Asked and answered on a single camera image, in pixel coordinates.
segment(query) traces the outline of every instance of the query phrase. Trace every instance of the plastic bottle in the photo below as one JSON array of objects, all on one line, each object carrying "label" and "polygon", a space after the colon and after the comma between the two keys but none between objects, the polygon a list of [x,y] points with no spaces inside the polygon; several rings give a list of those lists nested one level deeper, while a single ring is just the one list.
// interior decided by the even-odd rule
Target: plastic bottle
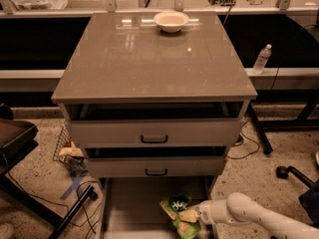
[{"label": "plastic bottle", "polygon": [[267,64],[270,55],[271,55],[271,45],[267,44],[267,46],[260,51],[258,58],[256,59],[256,62],[253,65],[254,74],[256,75],[262,74],[263,69],[265,68]]}]

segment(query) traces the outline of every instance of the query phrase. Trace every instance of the open drawer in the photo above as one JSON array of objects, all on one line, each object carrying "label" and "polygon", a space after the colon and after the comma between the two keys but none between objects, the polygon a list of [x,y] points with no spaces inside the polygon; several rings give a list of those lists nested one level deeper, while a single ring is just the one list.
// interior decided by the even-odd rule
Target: open drawer
[{"label": "open drawer", "polygon": [[[104,185],[96,239],[179,238],[160,201],[186,193],[191,196],[190,205],[195,205],[207,199],[206,192],[204,177],[109,179]],[[215,229],[201,226],[196,238],[214,238],[214,233]]]},{"label": "open drawer", "polygon": [[80,148],[215,146],[235,143],[243,119],[78,120],[66,123]]},{"label": "open drawer", "polygon": [[86,166],[96,177],[219,175],[225,147],[101,148]]}]

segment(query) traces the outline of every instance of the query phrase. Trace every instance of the black handle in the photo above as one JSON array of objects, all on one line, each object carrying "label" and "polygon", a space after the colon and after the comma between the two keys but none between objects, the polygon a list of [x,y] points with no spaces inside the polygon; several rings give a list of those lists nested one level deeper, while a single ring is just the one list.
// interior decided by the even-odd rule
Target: black handle
[{"label": "black handle", "polygon": [[166,143],[167,141],[168,141],[168,135],[165,135],[165,136],[141,135],[142,143]]},{"label": "black handle", "polygon": [[146,175],[147,176],[166,176],[167,175],[167,168],[163,172],[156,172],[156,171],[149,171],[146,169]]}]

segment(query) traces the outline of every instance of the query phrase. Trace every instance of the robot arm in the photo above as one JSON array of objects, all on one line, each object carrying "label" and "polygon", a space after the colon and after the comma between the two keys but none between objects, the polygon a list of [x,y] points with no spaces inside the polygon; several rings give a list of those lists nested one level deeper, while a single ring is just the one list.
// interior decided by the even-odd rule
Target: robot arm
[{"label": "robot arm", "polygon": [[204,224],[226,223],[245,226],[256,223],[278,239],[318,239],[319,230],[268,210],[242,193],[232,193],[226,200],[207,200],[180,212],[181,220]]}]

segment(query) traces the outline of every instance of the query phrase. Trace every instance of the speckled floor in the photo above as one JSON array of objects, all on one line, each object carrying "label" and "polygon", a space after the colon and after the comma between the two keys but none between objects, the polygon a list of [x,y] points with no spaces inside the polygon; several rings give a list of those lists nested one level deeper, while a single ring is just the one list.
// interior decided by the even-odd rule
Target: speckled floor
[{"label": "speckled floor", "polygon": [[[264,117],[275,119],[280,116],[295,116],[300,111],[299,109],[299,107],[267,106],[256,108],[261,119]],[[39,133],[36,140],[39,146],[11,170],[11,175],[27,192],[59,204],[72,206],[77,199],[75,190],[72,190],[71,193],[68,191],[72,189],[73,180],[66,167],[53,160],[64,123],[60,111],[58,109],[42,109],[40,111],[17,109],[14,113],[16,119],[29,120],[38,127]],[[319,113],[316,111],[313,116],[318,118]],[[249,118],[247,118],[247,124],[242,133],[254,141],[245,137],[244,143],[233,147],[229,156],[243,157],[258,148],[256,141],[260,141]],[[245,158],[229,159],[225,170],[217,179],[211,197],[224,199],[230,193],[239,191],[268,209],[311,224],[307,213],[298,201],[298,196],[305,192],[307,187],[293,175],[290,175],[286,180],[278,179],[275,169],[278,165],[292,165],[316,181],[319,178],[319,169],[314,154],[319,149],[319,131],[268,132],[267,135],[274,151],[265,155],[262,147],[259,147],[255,153]],[[88,174],[80,179],[80,183],[94,180]],[[93,215],[90,220],[94,224],[99,217],[102,194],[98,185],[92,184],[96,188],[99,198],[96,201],[89,199],[85,207],[88,215]],[[66,207],[47,202],[43,202],[43,204],[61,216],[67,212]],[[85,221],[84,211],[80,210],[72,220],[73,224],[64,230],[60,238],[94,238],[93,232],[89,232],[89,225]],[[43,219],[34,215],[4,192],[0,192],[0,223],[3,222],[13,224],[13,238],[43,239],[48,238],[53,231],[51,225]],[[257,225],[246,229],[218,224],[217,231],[219,239],[270,238],[270,234]]]}]

